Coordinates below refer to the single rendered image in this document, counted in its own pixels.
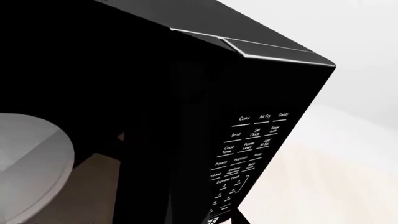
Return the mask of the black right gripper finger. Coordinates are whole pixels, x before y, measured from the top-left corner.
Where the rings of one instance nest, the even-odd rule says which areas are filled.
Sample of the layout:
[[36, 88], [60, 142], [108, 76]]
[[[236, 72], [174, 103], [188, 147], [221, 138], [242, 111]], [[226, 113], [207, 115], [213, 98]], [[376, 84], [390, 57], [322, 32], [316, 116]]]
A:
[[231, 224], [250, 224], [238, 207], [233, 207], [230, 211]]

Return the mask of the microwave control keypad panel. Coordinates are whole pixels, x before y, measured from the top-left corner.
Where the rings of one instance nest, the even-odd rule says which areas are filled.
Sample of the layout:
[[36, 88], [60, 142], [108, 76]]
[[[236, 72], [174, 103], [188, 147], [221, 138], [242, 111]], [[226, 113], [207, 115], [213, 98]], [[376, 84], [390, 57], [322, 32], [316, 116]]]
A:
[[221, 65], [211, 95], [207, 224], [231, 218], [336, 65], [239, 58]]

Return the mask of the black microwave oven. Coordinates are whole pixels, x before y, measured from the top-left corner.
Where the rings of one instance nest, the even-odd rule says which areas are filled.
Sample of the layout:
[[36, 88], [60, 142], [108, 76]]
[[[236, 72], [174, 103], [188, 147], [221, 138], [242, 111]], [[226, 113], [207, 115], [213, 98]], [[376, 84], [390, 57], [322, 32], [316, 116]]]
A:
[[0, 224], [93, 154], [111, 224], [220, 224], [335, 68], [218, 0], [0, 0]]

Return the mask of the black microwave door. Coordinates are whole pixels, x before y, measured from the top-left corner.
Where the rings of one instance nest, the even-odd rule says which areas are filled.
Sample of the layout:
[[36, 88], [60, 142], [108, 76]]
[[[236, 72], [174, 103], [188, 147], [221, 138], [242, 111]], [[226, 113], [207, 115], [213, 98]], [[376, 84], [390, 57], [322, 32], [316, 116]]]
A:
[[218, 0], [0, 0], [0, 112], [121, 162], [112, 224], [205, 224]]

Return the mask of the white round plate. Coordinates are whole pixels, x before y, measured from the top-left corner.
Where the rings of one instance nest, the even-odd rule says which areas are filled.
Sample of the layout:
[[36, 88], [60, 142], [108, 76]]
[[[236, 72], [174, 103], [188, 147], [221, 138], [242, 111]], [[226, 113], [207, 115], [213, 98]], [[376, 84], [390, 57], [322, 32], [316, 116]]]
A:
[[70, 138], [37, 117], [0, 113], [0, 224], [22, 224], [65, 186], [75, 153]]

